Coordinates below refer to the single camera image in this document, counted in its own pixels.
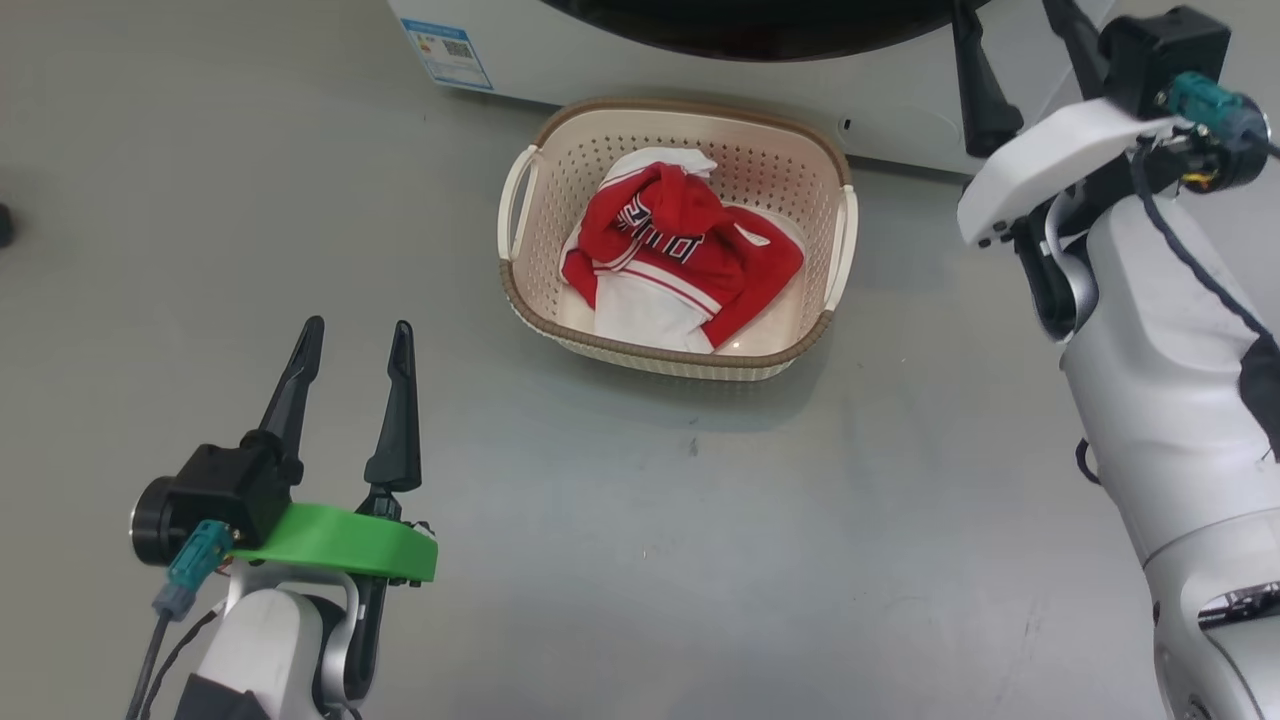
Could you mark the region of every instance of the laundry basket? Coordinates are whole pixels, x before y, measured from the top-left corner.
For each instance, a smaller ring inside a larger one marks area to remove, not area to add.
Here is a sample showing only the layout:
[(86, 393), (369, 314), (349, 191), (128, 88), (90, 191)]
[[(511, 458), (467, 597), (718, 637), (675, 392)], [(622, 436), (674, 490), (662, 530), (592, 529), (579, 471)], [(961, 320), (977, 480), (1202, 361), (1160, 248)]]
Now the laundry basket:
[[(590, 307), (559, 278), (561, 247), (605, 172), (643, 147), (701, 150), (718, 164), (708, 183), (723, 202), (758, 210), (804, 246), (804, 266), (787, 288), (713, 355), (598, 337)], [(559, 111), (516, 159), (498, 209), (502, 284), (525, 324), (596, 360), (716, 380), (773, 377), (822, 337), (856, 236), (849, 167), (823, 137), (791, 120), (666, 100), (594, 100)]]

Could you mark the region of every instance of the washing machine door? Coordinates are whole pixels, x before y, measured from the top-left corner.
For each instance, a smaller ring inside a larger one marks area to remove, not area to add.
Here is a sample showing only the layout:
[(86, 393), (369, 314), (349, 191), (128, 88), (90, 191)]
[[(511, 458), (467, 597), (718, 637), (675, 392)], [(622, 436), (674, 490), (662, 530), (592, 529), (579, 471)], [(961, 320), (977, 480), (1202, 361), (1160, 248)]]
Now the washing machine door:
[(543, 1), (637, 42), (724, 60), (855, 55), (918, 37), (951, 19), (951, 0)]

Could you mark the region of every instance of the white basket handle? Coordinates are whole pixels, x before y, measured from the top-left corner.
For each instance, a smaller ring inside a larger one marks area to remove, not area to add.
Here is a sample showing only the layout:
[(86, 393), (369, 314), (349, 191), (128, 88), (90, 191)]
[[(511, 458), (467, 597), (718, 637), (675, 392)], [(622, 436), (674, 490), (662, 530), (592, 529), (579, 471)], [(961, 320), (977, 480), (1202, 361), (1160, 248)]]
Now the white basket handle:
[(529, 184), (525, 190), (525, 202), (520, 209), (518, 225), (515, 233), (511, 231), (511, 211), (516, 204), (516, 188), (520, 187), (521, 178), (532, 167), (538, 150), (536, 145), (526, 147), (511, 165), (511, 172), (507, 173), (507, 182), (502, 186), (502, 200), (498, 201), (498, 258), (503, 260), (511, 260), (512, 256), (520, 252), (517, 243), (525, 236), (525, 218), (529, 217), (529, 205), (534, 200), (534, 193), (531, 192), (534, 187), (532, 177), (529, 178)]
[(854, 266), (854, 249), (858, 246), (858, 195), (852, 186), (844, 186), (844, 204), (836, 209), (836, 240), (831, 251), (831, 270), (827, 274), (827, 310), (840, 305), (845, 293), (849, 270)]

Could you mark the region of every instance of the qr code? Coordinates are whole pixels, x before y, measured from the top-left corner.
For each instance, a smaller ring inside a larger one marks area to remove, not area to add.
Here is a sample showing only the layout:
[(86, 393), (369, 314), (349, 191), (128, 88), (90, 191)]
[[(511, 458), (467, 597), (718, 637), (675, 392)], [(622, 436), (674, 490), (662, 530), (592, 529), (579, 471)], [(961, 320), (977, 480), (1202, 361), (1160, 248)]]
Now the qr code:
[(474, 59), (471, 56), (471, 46), (466, 42), (458, 42), (457, 40), (445, 40), (444, 51), (454, 58), (463, 58), (466, 60)]

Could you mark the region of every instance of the red and white garment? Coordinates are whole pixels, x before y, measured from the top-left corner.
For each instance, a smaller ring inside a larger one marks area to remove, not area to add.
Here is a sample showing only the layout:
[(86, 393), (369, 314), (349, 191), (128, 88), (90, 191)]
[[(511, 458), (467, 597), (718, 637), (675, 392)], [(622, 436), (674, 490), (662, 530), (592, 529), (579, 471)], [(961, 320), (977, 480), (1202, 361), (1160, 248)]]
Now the red and white garment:
[(795, 238), (724, 206), (698, 150), (649, 147), (605, 174), (561, 251), (561, 277), (595, 310), (595, 334), (712, 352), (759, 315), (804, 264)]

